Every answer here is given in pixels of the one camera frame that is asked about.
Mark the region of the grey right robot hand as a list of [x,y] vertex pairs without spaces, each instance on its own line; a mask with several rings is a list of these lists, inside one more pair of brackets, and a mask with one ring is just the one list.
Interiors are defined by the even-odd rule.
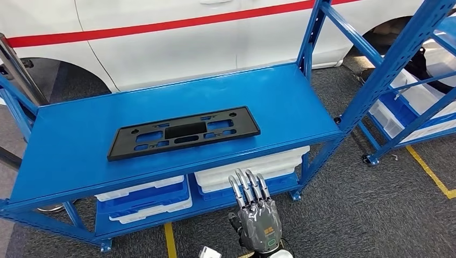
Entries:
[[272,257],[283,249],[282,223],[275,201],[261,174],[239,168],[234,172],[229,183],[239,210],[229,213],[229,222],[239,235],[239,244],[253,253],[251,257]]

